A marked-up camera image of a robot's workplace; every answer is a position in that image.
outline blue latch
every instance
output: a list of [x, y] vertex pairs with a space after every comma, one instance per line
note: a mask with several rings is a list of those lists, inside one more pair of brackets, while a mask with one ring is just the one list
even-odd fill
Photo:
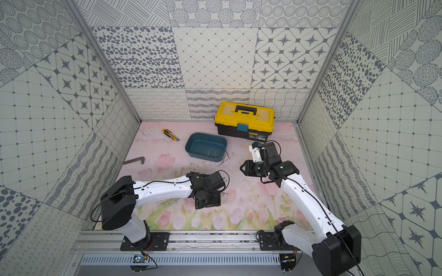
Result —
[[247, 131], [248, 131], [248, 125], [238, 124], [237, 129], [238, 129], [239, 131], [247, 132]]

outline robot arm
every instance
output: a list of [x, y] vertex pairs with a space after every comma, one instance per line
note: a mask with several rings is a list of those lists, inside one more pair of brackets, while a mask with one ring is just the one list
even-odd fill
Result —
[[300, 208], [316, 235], [285, 221], [275, 226], [277, 244], [292, 245], [310, 255], [324, 276], [340, 275], [360, 263], [361, 234], [347, 227], [313, 193], [290, 162], [282, 162], [272, 142], [255, 142], [249, 147], [253, 160], [240, 167], [246, 176], [268, 178], [283, 189]]
[[102, 228], [117, 229], [137, 248], [149, 243], [150, 231], [141, 220], [136, 208], [147, 203], [171, 198], [195, 199], [195, 209], [221, 205], [221, 192], [225, 183], [219, 171], [213, 174], [190, 172], [179, 178], [161, 181], [132, 181], [131, 176], [120, 178], [101, 196]]

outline gray patterned wallpaper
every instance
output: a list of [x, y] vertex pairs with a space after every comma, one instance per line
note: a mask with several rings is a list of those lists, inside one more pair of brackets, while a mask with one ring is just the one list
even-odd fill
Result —
[[364, 0], [301, 129], [365, 275], [441, 275], [442, 1]]
[[76, 2], [143, 120], [250, 99], [296, 121], [351, 0]]
[[0, 98], [0, 275], [58, 275], [138, 123], [58, 0], [2, 2]]

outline ventilation grille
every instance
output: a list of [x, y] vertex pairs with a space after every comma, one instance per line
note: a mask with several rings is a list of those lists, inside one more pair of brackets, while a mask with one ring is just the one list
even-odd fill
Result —
[[[135, 254], [84, 254], [82, 265], [129, 265]], [[278, 265], [279, 254], [152, 253], [158, 265]]]

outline pink floral mat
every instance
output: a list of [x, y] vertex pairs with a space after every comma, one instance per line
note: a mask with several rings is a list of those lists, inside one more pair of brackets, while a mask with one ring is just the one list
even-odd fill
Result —
[[[169, 139], [162, 129], [170, 130], [180, 141]], [[225, 170], [230, 184], [221, 194], [221, 206], [195, 210], [191, 198], [144, 205], [137, 213], [151, 230], [270, 230], [286, 219], [311, 229], [296, 202], [275, 183], [263, 184], [259, 178], [246, 177], [239, 170], [245, 160], [252, 159], [248, 147], [253, 141], [223, 136], [228, 142], [229, 155], [222, 164], [214, 163], [192, 158], [184, 150], [187, 139], [194, 132], [218, 135], [214, 123], [143, 122], [126, 160], [144, 156], [145, 163], [123, 165], [118, 178], [131, 175], [133, 180], [152, 181], [175, 178], [190, 171], [211, 174]], [[282, 160], [292, 161], [315, 191], [293, 124], [275, 123], [269, 139], [280, 143]], [[101, 223], [95, 229], [101, 230]]]

